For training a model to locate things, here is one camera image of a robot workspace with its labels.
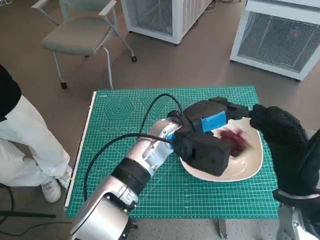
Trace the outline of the black left hand blue tape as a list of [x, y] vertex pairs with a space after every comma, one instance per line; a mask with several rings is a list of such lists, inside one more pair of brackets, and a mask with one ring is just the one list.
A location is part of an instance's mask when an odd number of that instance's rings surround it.
[[224, 97], [213, 97], [188, 106], [183, 115], [196, 132], [208, 133], [225, 126], [229, 120], [248, 118], [247, 106], [229, 102]]

